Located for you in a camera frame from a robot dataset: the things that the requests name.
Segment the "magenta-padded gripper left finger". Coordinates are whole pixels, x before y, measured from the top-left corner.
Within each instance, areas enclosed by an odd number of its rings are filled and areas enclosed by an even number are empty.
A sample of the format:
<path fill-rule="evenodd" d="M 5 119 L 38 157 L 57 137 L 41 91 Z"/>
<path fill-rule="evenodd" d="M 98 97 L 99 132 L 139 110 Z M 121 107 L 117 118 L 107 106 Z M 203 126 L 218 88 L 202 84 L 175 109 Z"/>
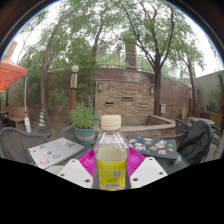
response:
<path fill-rule="evenodd" d="M 71 159 L 58 176 L 84 188 L 91 188 L 96 174 L 94 150 L 86 152 L 79 159 Z"/>

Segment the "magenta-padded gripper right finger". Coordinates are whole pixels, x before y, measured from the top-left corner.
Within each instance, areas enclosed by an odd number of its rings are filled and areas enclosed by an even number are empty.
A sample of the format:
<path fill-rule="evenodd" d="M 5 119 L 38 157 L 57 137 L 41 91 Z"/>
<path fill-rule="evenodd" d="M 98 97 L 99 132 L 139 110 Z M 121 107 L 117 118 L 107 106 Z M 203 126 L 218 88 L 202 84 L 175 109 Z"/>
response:
<path fill-rule="evenodd" d="M 129 149 L 127 172 L 130 188 L 140 188 L 167 176 L 154 157 L 145 157 L 134 148 Z"/>

